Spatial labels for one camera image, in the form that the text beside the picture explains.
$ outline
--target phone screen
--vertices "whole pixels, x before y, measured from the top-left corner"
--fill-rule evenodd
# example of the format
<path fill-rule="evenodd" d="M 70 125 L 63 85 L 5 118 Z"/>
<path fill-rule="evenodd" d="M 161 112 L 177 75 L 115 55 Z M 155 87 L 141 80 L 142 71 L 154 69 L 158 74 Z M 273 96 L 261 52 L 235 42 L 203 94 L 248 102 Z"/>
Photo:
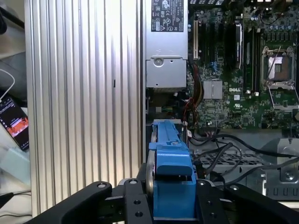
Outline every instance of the phone screen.
<path fill-rule="evenodd" d="M 28 117 L 11 98 L 0 103 L 0 123 L 21 150 L 29 149 Z"/>

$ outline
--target motherboard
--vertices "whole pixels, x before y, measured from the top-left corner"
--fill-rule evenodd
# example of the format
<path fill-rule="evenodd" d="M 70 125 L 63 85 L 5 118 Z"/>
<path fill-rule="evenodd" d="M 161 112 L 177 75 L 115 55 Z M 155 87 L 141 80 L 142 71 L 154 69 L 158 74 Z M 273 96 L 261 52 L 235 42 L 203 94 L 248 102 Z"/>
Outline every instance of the motherboard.
<path fill-rule="evenodd" d="M 190 0 L 188 21 L 188 54 L 204 89 L 198 127 L 297 128 L 299 6 L 287 0 L 204 2 Z M 192 95 L 190 70 L 187 86 Z"/>

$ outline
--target green circuit board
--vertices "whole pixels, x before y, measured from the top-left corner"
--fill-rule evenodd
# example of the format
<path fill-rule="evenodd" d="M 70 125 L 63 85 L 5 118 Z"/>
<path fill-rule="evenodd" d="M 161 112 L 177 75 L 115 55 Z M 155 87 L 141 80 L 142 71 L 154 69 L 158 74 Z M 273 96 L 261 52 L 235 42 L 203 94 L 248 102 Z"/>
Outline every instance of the green circuit board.
<path fill-rule="evenodd" d="M 222 128 L 298 127 L 299 123 L 295 119 L 298 112 L 298 96 L 295 90 L 298 47 L 296 21 L 299 19 L 297 11 L 296 6 L 291 6 L 291 9 L 284 13 L 284 17 L 274 22 L 273 18 L 261 21 L 260 17 L 253 17 L 251 7 L 244 8 L 239 18 L 220 8 L 194 13 L 189 23 L 197 20 L 199 26 L 205 25 L 206 37 L 199 37 L 204 43 L 199 44 L 200 54 L 194 60 L 199 67 L 202 83 L 211 86 L 213 82 L 219 82 L 222 85 L 221 96 L 216 90 L 213 92 L 218 94 L 216 98 L 206 96 L 210 90 L 205 89 L 205 98 L 197 108 L 199 128 L 215 127 L 221 122 Z M 220 26 L 225 30 L 228 23 L 241 24 L 242 27 L 243 52 L 239 69 L 228 69 L 226 65 L 230 46 L 227 45 L 225 37 L 221 37 L 228 34 L 224 32 L 222 35 Z M 255 35 L 254 41 L 251 39 L 251 33 Z M 211 51 L 209 46 L 214 46 L 214 49 Z M 267 52 L 273 50 L 272 56 L 267 57 L 267 54 L 263 53 L 265 47 L 269 50 Z M 281 64 L 276 63 L 269 69 L 270 65 L 273 66 L 270 60 L 277 59 L 282 61 Z M 291 83 L 289 88 L 292 89 L 269 89 L 270 85 L 266 85 L 265 82 L 268 81 L 272 70 L 277 71 L 276 74 L 280 74 L 280 79 L 284 82 Z M 192 95 L 193 78 L 190 72 L 187 80 Z"/>

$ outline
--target cpu socket lever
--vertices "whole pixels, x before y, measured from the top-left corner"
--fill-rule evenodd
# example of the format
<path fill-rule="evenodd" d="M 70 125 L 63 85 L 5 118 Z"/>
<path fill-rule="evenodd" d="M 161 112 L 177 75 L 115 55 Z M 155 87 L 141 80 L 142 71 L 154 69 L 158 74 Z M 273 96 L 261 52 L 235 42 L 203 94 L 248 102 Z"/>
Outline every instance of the cpu socket lever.
<path fill-rule="evenodd" d="M 292 111 L 299 109 L 299 97 L 295 89 L 295 54 L 290 46 L 287 49 L 269 49 L 265 46 L 261 60 L 261 78 L 265 90 L 268 88 L 274 109 Z M 280 105 L 275 102 L 274 91 L 295 91 L 297 103 L 295 105 Z"/>

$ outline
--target label sticker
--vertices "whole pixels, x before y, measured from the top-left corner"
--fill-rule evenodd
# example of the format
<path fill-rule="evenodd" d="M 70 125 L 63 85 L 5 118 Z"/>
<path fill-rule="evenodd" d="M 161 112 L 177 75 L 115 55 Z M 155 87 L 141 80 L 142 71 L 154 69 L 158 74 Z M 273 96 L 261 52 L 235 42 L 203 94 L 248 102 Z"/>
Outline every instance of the label sticker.
<path fill-rule="evenodd" d="M 185 0 L 152 0 L 151 31 L 183 32 Z"/>
<path fill-rule="evenodd" d="M 240 95 L 234 95 L 234 100 L 240 100 Z"/>

